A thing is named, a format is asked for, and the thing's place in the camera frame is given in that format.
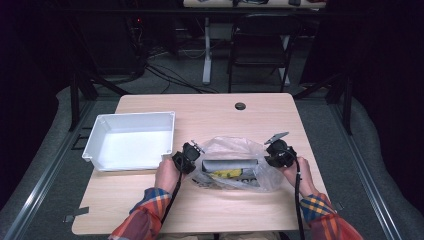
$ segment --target white plastic bin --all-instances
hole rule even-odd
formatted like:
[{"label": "white plastic bin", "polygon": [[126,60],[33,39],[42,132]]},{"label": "white plastic bin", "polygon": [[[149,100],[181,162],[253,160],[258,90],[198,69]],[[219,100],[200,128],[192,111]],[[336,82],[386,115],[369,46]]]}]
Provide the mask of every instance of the white plastic bin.
[{"label": "white plastic bin", "polygon": [[175,112],[97,116],[82,158],[99,171],[156,169],[172,154]]}]

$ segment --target person's right arm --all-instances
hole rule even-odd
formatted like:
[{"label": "person's right arm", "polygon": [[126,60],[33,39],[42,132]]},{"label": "person's right arm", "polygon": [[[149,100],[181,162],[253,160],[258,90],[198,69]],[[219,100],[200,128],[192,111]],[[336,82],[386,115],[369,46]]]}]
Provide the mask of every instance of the person's right arm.
[{"label": "person's right arm", "polygon": [[[355,228],[334,211],[328,197],[315,188],[308,160],[302,157],[297,158],[297,160],[302,179],[299,185],[299,192],[303,197],[300,201],[300,207],[305,221],[311,227],[312,239],[363,239]],[[296,163],[289,168],[280,168],[280,171],[290,184],[295,186]]]}]

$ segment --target item inside plastic bag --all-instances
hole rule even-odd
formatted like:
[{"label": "item inside plastic bag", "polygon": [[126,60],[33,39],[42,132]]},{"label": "item inside plastic bag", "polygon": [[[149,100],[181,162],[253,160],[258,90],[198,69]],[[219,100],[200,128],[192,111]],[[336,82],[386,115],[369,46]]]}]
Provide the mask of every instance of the item inside plastic bag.
[{"label": "item inside plastic bag", "polygon": [[205,154],[187,179],[212,189],[271,192],[281,189],[283,175],[264,158],[264,145],[246,138],[215,137],[201,144]]}]

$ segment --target wooden tabletop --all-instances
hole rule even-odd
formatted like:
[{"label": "wooden tabletop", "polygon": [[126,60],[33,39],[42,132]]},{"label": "wooden tabletop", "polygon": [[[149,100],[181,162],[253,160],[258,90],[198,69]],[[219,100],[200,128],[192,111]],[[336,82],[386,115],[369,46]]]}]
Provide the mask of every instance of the wooden tabletop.
[{"label": "wooden tabletop", "polygon": [[[233,1],[231,0],[184,0],[184,7],[193,7],[193,8],[230,8],[233,6]],[[289,5],[289,0],[269,0],[267,4],[251,4],[240,2],[237,7],[264,7],[264,8],[324,8],[325,2],[319,3],[310,3],[307,0],[301,0],[300,6],[295,7]]]},{"label": "wooden tabletop", "polygon": [[[245,110],[237,110],[242,102]],[[185,142],[204,143],[217,136],[247,138],[263,144],[275,133],[290,132],[284,140],[309,160],[317,189],[326,193],[294,101],[289,94],[170,94],[128,95],[116,113],[175,111],[173,152]],[[77,235],[109,234],[154,185],[154,171],[93,171],[77,216]],[[162,233],[218,233],[298,229],[294,189],[287,182],[280,191],[202,189],[184,181],[162,227]]]}]

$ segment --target forearm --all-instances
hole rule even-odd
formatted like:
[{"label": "forearm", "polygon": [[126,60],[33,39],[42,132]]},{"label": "forearm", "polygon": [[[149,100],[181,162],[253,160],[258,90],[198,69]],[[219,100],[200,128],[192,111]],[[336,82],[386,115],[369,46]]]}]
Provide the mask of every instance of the forearm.
[{"label": "forearm", "polygon": [[301,201],[305,221],[311,227],[312,239],[363,239],[331,207],[325,194],[312,194]]},{"label": "forearm", "polygon": [[130,215],[112,232],[109,239],[155,239],[171,198],[171,194],[160,188],[146,189],[143,200],[134,206]]}]

